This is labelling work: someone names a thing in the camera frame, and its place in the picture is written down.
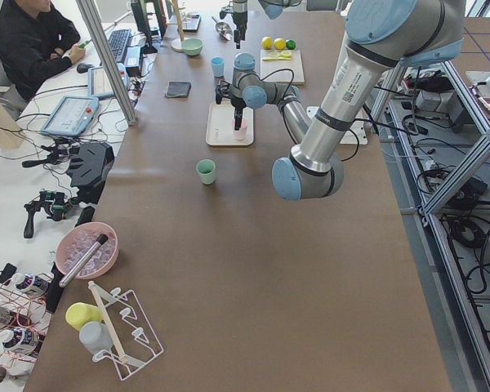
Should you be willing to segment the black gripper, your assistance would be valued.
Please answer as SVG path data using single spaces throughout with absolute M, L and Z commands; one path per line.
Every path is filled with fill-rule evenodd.
M 233 127 L 235 131 L 238 131 L 241 129 L 243 123 L 243 109 L 245 108 L 245 102 L 242 98 L 241 90 L 234 84 L 229 85 L 228 94 L 230 103 L 234 107 Z
M 247 29 L 248 21 L 248 7 L 246 2 L 234 2 L 232 4 L 233 8 L 233 22 L 236 29 L 241 33 L 244 33 Z

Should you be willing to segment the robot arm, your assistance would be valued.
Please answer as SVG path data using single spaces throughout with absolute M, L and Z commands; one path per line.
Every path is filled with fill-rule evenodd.
M 381 75 L 397 65 L 426 66 L 457 57 L 465 8 L 463 1 L 354 1 L 335 76 L 312 118 L 292 84 L 266 82 L 255 71 L 254 56 L 235 56 L 228 89 L 234 125 L 240 127 L 246 107 L 276 105 L 296 141 L 272 168 L 281 198 L 323 198 L 341 187 L 344 169 L 335 149 Z
M 232 2 L 232 19 L 235 25 L 234 43 L 237 49 L 241 47 L 241 42 L 246 39 L 247 22 L 248 22 L 248 1 L 233 0 Z M 295 7 L 298 1 L 259 1 L 265 14 L 271 19 L 276 19 L 281 15 L 285 8 Z

